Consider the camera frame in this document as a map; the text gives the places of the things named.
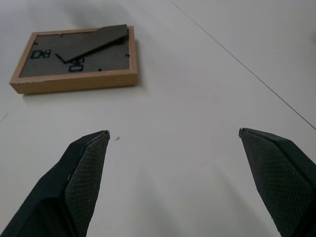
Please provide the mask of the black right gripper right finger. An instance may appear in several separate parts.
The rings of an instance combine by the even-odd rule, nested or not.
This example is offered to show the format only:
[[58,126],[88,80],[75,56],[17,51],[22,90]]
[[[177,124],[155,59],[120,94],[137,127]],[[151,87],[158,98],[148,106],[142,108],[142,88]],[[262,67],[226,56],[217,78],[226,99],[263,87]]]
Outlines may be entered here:
[[316,235],[316,165],[291,140],[250,128],[239,137],[256,189],[283,237]]

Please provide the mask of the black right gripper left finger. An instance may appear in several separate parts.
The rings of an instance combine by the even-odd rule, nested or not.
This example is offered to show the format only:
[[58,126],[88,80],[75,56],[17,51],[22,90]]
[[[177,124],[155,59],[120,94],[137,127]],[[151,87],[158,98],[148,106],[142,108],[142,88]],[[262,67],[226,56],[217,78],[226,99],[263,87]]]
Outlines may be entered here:
[[35,184],[2,237],[84,237],[99,195],[110,133],[73,141]]

